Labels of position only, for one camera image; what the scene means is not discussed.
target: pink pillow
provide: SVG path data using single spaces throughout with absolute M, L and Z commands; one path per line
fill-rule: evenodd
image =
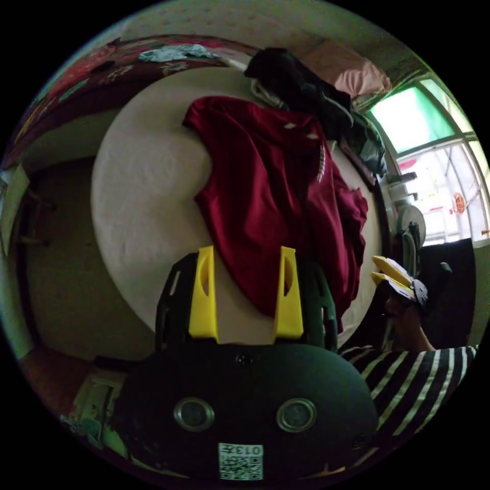
M 358 95 L 391 90 L 391 82 L 383 70 L 331 39 L 325 39 L 299 60 L 337 90 L 347 92 L 352 99 Z

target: screw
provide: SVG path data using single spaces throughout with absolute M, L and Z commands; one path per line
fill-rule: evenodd
M 365 442 L 366 442 L 366 436 L 364 434 L 359 434 L 352 441 L 352 449 L 361 448 L 362 446 L 364 446 Z
M 249 354 L 239 354 L 236 357 L 236 363 L 240 367 L 250 366 L 254 363 L 254 358 Z

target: window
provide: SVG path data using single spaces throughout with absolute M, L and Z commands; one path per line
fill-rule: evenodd
M 368 114 L 416 196 L 427 229 L 424 246 L 490 237 L 490 168 L 473 128 L 450 94 L 425 78 Z
M 379 102 L 372 112 L 397 152 L 454 134 L 448 122 L 416 87 Z

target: person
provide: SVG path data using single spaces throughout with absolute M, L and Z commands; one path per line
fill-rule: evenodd
M 468 371 L 478 345 L 435 349 L 422 330 L 415 306 L 395 298 L 386 302 L 403 350 L 372 346 L 340 349 L 365 379 L 379 417 L 370 449 L 350 468 L 329 469 L 308 478 L 326 476 L 378 462 L 425 427 Z

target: yellow bracket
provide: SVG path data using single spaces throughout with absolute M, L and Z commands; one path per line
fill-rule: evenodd
M 394 260 L 388 259 L 386 257 L 380 257 L 379 255 L 374 255 L 372 259 L 376 267 L 383 274 L 386 274 L 391 279 L 394 279 L 402 286 L 409 288 L 412 285 L 413 277 Z
M 189 334 L 192 338 L 214 338 L 218 342 L 213 246 L 199 249 L 192 292 Z
M 278 337 L 298 340 L 302 335 L 303 316 L 295 250 L 281 247 L 274 340 Z
M 388 276 L 386 274 L 381 274 L 379 272 L 371 272 L 371 278 L 373 279 L 376 286 L 379 286 L 383 281 L 388 281 L 392 286 L 395 287 L 395 289 L 396 288 L 401 289 L 410 298 L 412 298 L 412 299 L 415 298 L 415 293 L 413 292 L 412 289 L 410 289 L 409 287 L 405 286 L 404 284 L 396 281 L 395 279 L 391 278 L 390 276 Z

